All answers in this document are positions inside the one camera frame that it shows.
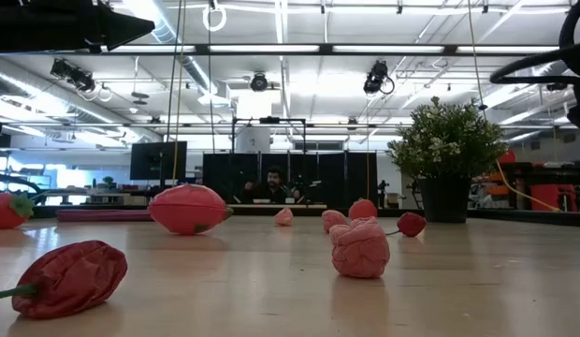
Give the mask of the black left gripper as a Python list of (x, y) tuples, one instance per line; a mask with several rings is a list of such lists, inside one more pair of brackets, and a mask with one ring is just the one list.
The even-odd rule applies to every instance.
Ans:
[(154, 29), (153, 21), (114, 12), (101, 1), (0, 0), (0, 53), (112, 51)]

